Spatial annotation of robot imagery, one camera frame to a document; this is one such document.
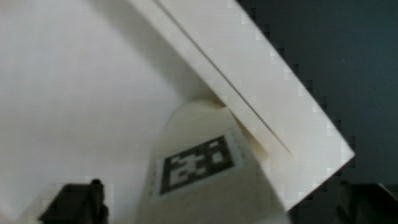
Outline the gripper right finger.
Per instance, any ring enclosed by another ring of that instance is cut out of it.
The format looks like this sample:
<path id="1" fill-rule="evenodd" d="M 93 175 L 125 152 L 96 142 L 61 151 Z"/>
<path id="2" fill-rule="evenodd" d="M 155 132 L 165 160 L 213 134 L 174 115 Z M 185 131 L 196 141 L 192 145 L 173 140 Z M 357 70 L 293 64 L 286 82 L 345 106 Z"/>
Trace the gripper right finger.
<path id="1" fill-rule="evenodd" d="M 398 224 L 398 184 L 341 183 L 336 224 Z"/>

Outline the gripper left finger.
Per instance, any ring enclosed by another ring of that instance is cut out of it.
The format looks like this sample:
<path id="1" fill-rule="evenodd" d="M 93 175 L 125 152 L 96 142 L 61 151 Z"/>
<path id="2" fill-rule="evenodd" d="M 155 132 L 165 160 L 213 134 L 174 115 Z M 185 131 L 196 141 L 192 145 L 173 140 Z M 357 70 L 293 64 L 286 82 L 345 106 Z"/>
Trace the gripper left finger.
<path id="1" fill-rule="evenodd" d="M 66 184 L 38 218 L 41 224 L 109 224 L 105 185 L 98 179 L 89 184 Z"/>

